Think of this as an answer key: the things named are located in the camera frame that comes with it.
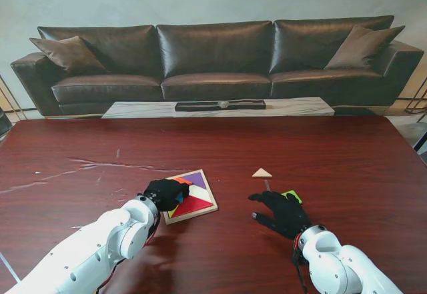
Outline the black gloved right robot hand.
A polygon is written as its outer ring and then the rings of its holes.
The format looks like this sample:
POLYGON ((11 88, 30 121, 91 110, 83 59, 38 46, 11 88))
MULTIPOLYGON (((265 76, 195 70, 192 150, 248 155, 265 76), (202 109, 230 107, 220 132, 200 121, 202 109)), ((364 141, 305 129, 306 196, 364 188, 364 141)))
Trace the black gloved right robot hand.
POLYGON ((273 217, 254 212, 252 213, 254 220, 287 239, 295 239, 312 226, 302 205, 292 194, 282 195, 275 191, 263 191, 250 195, 248 199, 263 203, 272 211, 273 217))

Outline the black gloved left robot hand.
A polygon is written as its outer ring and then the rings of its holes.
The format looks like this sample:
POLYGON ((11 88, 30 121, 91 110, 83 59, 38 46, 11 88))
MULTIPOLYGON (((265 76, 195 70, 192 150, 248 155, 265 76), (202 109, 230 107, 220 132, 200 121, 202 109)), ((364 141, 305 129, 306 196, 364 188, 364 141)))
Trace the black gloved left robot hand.
POLYGON ((153 201, 159 212, 172 211, 189 196, 189 185, 169 179, 155 180, 149 183, 143 196, 153 201))

